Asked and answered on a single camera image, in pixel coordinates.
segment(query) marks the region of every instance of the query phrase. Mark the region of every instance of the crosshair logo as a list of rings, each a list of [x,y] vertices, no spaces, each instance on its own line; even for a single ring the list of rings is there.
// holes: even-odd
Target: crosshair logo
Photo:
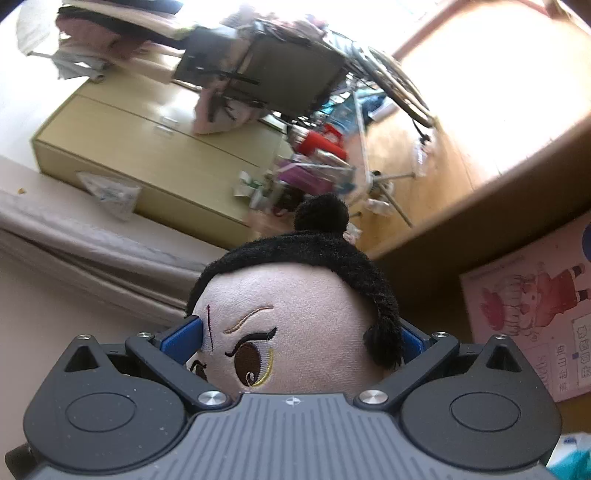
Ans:
[[[301,400],[298,397],[289,397],[285,403],[287,403],[290,407],[295,407],[301,403]]]

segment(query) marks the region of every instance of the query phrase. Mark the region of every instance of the triangular cutout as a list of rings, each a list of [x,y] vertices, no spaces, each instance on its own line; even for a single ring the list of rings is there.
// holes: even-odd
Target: triangular cutout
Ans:
[[[492,352],[491,358],[486,364],[488,368],[494,370],[505,370],[507,372],[521,372],[521,367],[511,355],[506,346],[497,346]]]
[[[99,368],[99,364],[96,362],[94,355],[87,346],[81,346],[76,350],[76,353],[72,355],[72,358],[66,365],[66,372],[80,372],[82,370],[92,370]]]

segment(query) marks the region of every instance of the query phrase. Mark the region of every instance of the black plush hair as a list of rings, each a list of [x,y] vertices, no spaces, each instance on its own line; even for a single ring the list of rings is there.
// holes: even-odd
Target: black plush hair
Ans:
[[[304,202],[296,213],[297,231],[247,243],[212,262],[193,287],[187,315],[192,314],[197,300],[215,275],[265,263],[325,267],[375,306],[376,322],[363,334],[363,343],[374,362],[384,368],[400,364],[402,338],[398,303],[384,274],[364,253],[343,239],[348,218],[347,207],[332,194]]]

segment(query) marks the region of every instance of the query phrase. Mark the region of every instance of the plush doll head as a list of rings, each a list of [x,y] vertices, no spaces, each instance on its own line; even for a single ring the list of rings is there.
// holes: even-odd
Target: plush doll head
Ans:
[[[343,239],[332,194],[303,203],[295,232],[211,263],[187,314],[203,321],[187,367],[222,391],[355,395],[400,363],[398,306],[387,280]]]

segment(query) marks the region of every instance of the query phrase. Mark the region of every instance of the doll face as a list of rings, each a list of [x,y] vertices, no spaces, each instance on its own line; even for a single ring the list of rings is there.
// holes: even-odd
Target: doll face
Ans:
[[[325,268],[265,264],[217,275],[193,314],[203,346],[187,366],[233,396],[355,395],[383,377],[363,345],[372,309]]]

